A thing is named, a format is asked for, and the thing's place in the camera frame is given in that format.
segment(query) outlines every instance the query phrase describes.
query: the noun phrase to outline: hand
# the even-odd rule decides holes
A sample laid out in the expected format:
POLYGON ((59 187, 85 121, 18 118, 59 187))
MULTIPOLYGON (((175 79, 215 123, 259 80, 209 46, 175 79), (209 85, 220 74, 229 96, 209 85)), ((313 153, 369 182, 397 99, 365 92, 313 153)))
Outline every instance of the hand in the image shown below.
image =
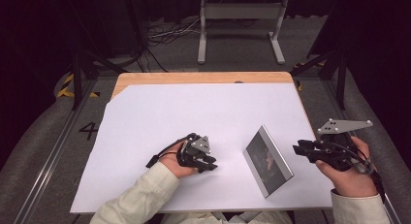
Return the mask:
POLYGON ((167 150, 160 158, 160 162, 164 164, 172 173, 177 177, 181 178, 184 176, 190 176, 197 172, 196 168, 181 167, 178 164, 176 154, 180 147, 183 145, 184 141, 181 141, 178 144, 175 144, 169 150, 167 150))
MULTIPOLYGON (((369 157, 368 144, 356 137, 351 137, 351 140, 366 157, 369 157)), ((317 160, 315 164, 318 169, 332 181, 336 191, 341 196, 363 198, 372 197, 378 194, 371 176, 360 174, 355 168, 340 172, 320 160, 317 160)))

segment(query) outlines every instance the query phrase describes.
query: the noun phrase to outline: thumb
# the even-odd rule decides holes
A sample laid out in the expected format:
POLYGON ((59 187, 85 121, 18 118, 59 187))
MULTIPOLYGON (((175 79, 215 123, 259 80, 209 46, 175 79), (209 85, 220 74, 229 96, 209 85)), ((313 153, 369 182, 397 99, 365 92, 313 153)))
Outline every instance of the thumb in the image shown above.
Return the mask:
POLYGON ((315 161, 315 165, 321 171, 321 173, 324 174, 324 176, 328 177, 331 181, 333 181, 333 178, 336 175, 335 172, 337 172, 336 169, 334 169, 332 166, 321 160, 315 161))

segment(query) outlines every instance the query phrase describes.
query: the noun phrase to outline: white paper sheet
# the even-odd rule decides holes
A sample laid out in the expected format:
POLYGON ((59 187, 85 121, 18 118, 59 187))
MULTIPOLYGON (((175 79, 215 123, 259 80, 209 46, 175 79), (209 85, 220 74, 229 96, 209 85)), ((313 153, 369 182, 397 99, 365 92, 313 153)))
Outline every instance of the white paper sheet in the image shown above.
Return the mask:
POLYGON ((331 182, 293 150, 314 140, 292 83, 132 85, 106 107, 71 212, 95 212, 147 171, 152 155, 189 133, 208 136, 218 168, 185 177, 163 212, 329 208, 331 182), (242 155, 262 124, 295 174, 265 199, 242 155))

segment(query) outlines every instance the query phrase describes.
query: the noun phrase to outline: wooden table edge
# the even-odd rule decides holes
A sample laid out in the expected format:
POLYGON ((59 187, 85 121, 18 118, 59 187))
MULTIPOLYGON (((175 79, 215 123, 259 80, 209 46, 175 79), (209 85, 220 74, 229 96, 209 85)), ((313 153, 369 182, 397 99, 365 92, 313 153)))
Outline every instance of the wooden table edge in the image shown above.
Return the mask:
POLYGON ((111 98, 128 85, 174 83, 294 82, 288 72, 184 72, 123 73, 118 76, 111 98))

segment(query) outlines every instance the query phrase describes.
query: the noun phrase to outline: tablet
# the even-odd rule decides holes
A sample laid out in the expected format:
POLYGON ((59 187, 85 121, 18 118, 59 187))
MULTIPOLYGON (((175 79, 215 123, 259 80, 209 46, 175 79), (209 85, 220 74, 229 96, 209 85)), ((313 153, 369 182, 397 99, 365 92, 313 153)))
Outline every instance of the tablet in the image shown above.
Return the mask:
POLYGON ((243 154, 265 198, 294 176, 264 125, 243 154))

